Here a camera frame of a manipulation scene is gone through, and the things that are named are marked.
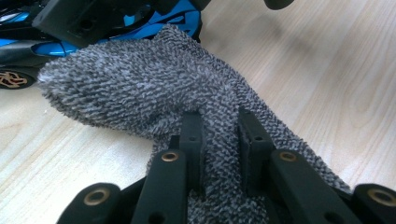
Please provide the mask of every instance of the knit fabric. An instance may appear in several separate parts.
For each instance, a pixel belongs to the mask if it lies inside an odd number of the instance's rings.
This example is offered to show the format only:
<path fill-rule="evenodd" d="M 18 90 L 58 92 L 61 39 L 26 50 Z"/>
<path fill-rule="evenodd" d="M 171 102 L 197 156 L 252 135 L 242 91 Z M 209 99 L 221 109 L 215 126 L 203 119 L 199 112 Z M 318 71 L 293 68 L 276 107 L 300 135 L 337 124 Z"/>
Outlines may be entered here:
<path fill-rule="evenodd" d="M 95 127 L 154 140 L 152 155 L 179 134 L 184 111 L 204 122 L 205 197 L 188 197 L 190 223 L 265 223 L 263 197 L 241 190 L 237 117 L 240 106 L 256 115 L 277 149 L 296 150 L 330 186 L 348 185 L 295 135 L 245 79 L 200 44 L 165 25 L 153 39 L 91 45 L 47 63 L 39 87 L 67 117 Z"/>

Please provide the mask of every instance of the wood grain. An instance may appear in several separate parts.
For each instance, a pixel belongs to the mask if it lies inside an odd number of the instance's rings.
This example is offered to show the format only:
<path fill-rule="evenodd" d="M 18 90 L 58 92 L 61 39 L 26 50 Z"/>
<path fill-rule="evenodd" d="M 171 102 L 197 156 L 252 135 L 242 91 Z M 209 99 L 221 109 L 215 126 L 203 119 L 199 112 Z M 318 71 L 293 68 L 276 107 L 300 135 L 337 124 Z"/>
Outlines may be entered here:
<path fill-rule="evenodd" d="M 396 2 L 213 0 L 202 45 L 354 187 L 396 189 Z M 54 223 L 90 184 L 145 174 L 152 143 L 83 126 L 37 87 L 0 90 L 0 223 Z"/>

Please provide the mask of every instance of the wooden table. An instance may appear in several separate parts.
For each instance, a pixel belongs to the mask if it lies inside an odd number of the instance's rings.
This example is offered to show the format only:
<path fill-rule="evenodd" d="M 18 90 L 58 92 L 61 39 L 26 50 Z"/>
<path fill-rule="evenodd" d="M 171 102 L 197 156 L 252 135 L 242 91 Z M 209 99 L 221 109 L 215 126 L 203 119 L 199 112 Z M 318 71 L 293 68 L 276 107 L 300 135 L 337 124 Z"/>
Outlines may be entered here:
<path fill-rule="evenodd" d="M 396 1 L 213 0 L 202 45 L 351 187 L 396 189 Z M 0 90 L 0 223 L 54 223 L 85 187 L 145 174 L 152 143 L 83 126 L 32 88 Z"/>

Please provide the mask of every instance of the car wheel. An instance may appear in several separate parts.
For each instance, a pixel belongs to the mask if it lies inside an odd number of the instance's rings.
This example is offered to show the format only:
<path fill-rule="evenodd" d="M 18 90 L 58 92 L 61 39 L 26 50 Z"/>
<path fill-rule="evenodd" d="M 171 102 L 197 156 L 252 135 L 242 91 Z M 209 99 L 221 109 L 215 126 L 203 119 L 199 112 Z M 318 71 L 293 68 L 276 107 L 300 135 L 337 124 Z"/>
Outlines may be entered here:
<path fill-rule="evenodd" d="M 0 89 L 19 90 L 30 87 L 36 79 L 28 75 L 29 70 L 32 69 L 0 67 Z"/>

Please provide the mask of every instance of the toy car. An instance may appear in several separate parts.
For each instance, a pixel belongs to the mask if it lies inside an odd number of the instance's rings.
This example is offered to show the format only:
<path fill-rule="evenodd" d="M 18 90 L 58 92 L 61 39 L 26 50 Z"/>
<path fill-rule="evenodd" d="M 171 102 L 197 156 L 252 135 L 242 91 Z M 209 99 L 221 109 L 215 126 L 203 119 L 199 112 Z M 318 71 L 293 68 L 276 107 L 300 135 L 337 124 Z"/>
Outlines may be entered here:
<path fill-rule="evenodd" d="M 0 89 L 29 87 L 35 83 L 39 69 L 46 62 L 80 49 L 80 46 L 32 26 L 35 17 L 49 3 L 48 0 L 0 0 Z M 150 38 L 166 23 L 177 25 L 198 40 L 201 11 L 189 0 L 177 1 L 166 14 L 159 13 L 150 5 L 143 5 L 134 15 L 123 16 L 122 22 L 115 23 L 97 42 Z M 90 26 L 83 22 L 80 25 L 82 28 Z"/>

